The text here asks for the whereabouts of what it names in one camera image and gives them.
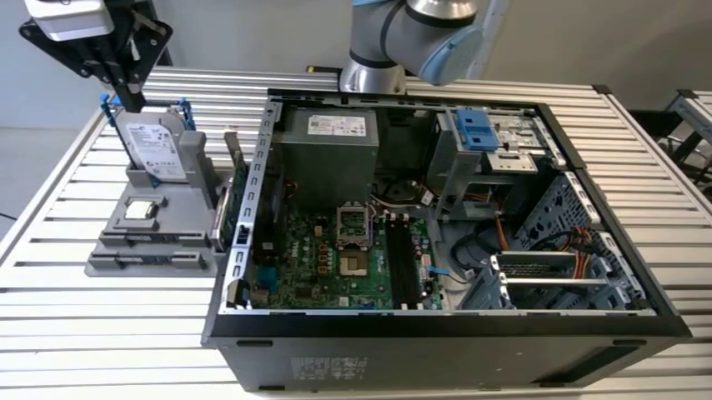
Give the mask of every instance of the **motherboard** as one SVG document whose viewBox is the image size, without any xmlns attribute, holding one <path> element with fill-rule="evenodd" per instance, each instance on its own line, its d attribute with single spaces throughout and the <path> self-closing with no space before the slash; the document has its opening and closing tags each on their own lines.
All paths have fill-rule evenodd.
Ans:
<svg viewBox="0 0 712 400">
<path fill-rule="evenodd" d="M 289 212 L 283 254 L 257 269 L 251 302 L 270 309 L 442 309 L 424 220 L 365 207 Z"/>
</svg>

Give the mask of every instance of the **metal work table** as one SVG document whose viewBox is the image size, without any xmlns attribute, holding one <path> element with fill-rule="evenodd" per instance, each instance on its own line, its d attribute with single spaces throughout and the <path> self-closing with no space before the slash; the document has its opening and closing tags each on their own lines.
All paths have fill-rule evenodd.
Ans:
<svg viewBox="0 0 712 400">
<path fill-rule="evenodd" d="M 159 68 L 144 91 L 150 98 L 191 100 L 209 153 L 223 163 L 227 125 L 238 127 L 250 156 L 270 87 L 335 90 L 337 77 Z M 712 397 L 712 206 L 616 98 L 588 86 L 460 81 L 432 87 L 416 79 L 409 93 L 551 105 L 695 339 L 583 390 L 298 396 Z M 104 125 L 98 112 L 0 244 L 0 388 L 11 388 L 3 400 L 249 396 L 219 353 L 199 345 L 211 279 L 83 274 L 127 180 L 127 157 Z"/>
</svg>

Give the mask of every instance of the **ram slot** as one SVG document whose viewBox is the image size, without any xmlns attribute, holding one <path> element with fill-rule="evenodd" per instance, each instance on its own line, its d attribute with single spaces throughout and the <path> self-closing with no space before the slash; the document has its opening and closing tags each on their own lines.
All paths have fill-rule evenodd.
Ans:
<svg viewBox="0 0 712 400">
<path fill-rule="evenodd" d="M 386 245 L 393 306 L 396 309 L 417 309 L 421 293 L 418 292 L 418 274 L 408 221 L 397 219 L 386 222 Z"/>
</svg>

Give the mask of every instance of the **gray floor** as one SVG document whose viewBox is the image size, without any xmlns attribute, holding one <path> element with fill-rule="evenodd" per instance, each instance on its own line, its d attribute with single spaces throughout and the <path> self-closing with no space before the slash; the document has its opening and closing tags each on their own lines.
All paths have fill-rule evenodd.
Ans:
<svg viewBox="0 0 712 400">
<path fill-rule="evenodd" d="M 0 127 L 0 213 L 20 215 L 78 134 Z M 12 223 L 0 217 L 0 238 Z"/>
</svg>

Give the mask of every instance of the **green circuit board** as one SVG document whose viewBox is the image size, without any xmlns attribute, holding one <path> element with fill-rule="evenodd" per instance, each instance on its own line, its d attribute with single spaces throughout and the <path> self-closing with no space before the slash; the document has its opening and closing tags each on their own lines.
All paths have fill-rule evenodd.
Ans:
<svg viewBox="0 0 712 400">
<path fill-rule="evenodd" d="M 358 230 L 357 215 L 348 221 L 349 230 Z M 277 285 L 270 290 L 270 309 L 321 308 L 393 310 L 389 250 L 385 220 L 372 222 L 372 246 L 368 252 L 337 247 L 337 213 L 290 212 L 286 222 L 283 256 L 277 266 Z M 428 242 L 425 223 L 410 224 L 413 241 Z M 420 256 L 414 268 L 421 277 Z M 422 299 L 424 309 L 442 308 L 437 282 L 433 293 Z M 417 283 L 424 290 L 422 282 Z"/>
</svg>

